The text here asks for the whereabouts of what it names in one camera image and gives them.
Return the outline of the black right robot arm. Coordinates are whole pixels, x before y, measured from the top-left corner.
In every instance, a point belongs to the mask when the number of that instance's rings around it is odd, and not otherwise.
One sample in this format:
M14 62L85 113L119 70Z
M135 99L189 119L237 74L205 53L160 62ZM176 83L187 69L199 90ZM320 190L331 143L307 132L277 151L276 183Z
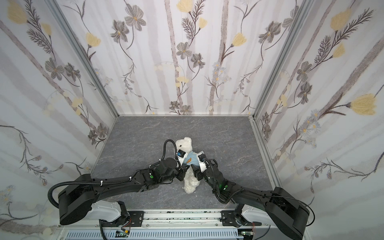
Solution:
M205 180L221 204L233 202L267 213L275 226L292 240L301 240L312 209L287 191L275 187L272 191L245 188L224 178L215 160L203 158L198 165L190 165L198 180Z

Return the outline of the white plush teddy bear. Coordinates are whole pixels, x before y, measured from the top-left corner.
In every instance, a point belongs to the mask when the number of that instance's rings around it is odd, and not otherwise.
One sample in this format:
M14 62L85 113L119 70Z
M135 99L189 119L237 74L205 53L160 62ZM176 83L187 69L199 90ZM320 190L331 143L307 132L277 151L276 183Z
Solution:
M176 147L178 150L183 150L187 154L193 152L192 139L184 137L183 139L176 141ZM196 188L200 185L200 181L194 176L192 165L189 166L186 176L184 178L184 190L187 194L192 194Z

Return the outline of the light blue fleece hoodie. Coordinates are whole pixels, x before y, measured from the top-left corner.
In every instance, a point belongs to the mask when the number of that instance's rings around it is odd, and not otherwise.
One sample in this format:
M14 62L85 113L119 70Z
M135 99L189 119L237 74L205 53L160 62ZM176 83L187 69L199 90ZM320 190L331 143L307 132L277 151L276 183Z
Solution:
M188 166L200 166L200 158L199 156L202 155L204 152L201 151L199 153L196 153L196 152L190 152L188 153L184 160L183 160L183 165L188 165Z

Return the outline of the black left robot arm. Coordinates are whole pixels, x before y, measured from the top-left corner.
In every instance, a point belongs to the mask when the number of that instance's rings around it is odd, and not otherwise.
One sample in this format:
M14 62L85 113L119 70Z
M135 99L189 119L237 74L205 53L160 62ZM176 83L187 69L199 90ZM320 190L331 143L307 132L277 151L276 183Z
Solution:
M173 158L159 161L153 167L137 170L132 176L113 179L92 178L85 174L75 181L62 182L49 190L50 202L59 209L60 224L82 220L92 204L126 193L140 193L182 181L190 166Z

